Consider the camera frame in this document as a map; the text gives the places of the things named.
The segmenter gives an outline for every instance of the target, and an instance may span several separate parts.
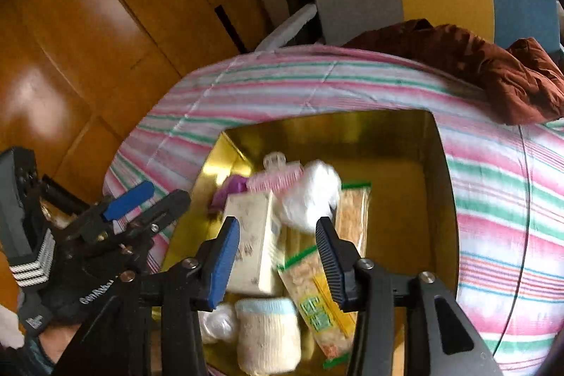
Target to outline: purple object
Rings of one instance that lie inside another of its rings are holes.
[[[248,177],[243,177],[238,174],[232,174],[225,179],[225,182],[222,183],[221,187],[219,187],[213,195],[213,199],[211,200],[209,207],[210,210],[223,211],[229,195],[245,193],[247,191],[247,180],[249,180]]]

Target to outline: blue gripper pad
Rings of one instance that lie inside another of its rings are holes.
[[[151,182],[141,182],[122,196],[116,198],[108,205],[108,209],[102,214],[106,221],[118,220],[131,212],[137,206],[153,197],[154,185]]]
[[[215,243],[221,244],[221,247],[210,276],[208,305],[211,309],[215,309],[225,296],[229,275],[239,248],[240,236],[239,221],[235,217],[227,217],[215,240]]]

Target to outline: black cable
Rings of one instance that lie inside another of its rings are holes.
[[[509,322],[511,321],[511,316],[513,315],[513,311],[515,309],[515,303],[517,303],[517,298],[519,296],[519,287],[521,287],[521,279],[523,278],[523,271],[525,269],[525,257],[527,256],[527,246],[528,246],[528,239],[529,239],[529,227],[531,226],[531,194],[532,194],[532,183],[531,177],[529,176],[529,168],[528,168],[528,160],[527,160],[527,149],[525,146],[525,138],[523,137],[523,131],[521,130],[521,125],[519,127],[519,134],[521,135],[521,143],[523,145],[523,155],[525,156],[525,170],[527,171],[527,223],[525,226],[525,244],[523,247],[523,260],[521,261],[521,270],[519,271],[519,277],[517,278],[517,288],[515,289],[515,297],[513,298],[513,303],[511,305],[511,309],[509,310],[509,315],[507,316],[507,322],[505,323],[505,327],[503,332],[501,332],[501,336],[499,337],[499,341],[492,352],[492,355],[495,356],[495,353],[501,346],[501,341],[503,341],[503,337],[507,332],[507,328],[509,327]]]

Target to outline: pink plastic object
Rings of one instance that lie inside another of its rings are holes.
[[[264,157],[264,171],[249,177],[247,190],[270,191],[280,196],[294,185],[304,173],[299,162],[286,163],[286,157],[273,152]]]
[[[236,193],[245,193],[247,191],[247,177],[240,176],[238,174],[232,174],[214,193],[209,206],[211,211],[223,211],[225,209],[225,203],[227,202],[227,197]]]

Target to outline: striped bed sheet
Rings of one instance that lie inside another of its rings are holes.
[[[498,124],[480,89],[413,61],[288,47],[187,75],[120,146],[104,192],[118,196],[142,180],[155,184],[154,200],[191,190],[221,131],[238,125],[407,108],[434,114],[445,148],[459,223],[457,300],[504,374],[533,374],[564,320],[562,122]],[[155,238],[153,271],[172,231]]]

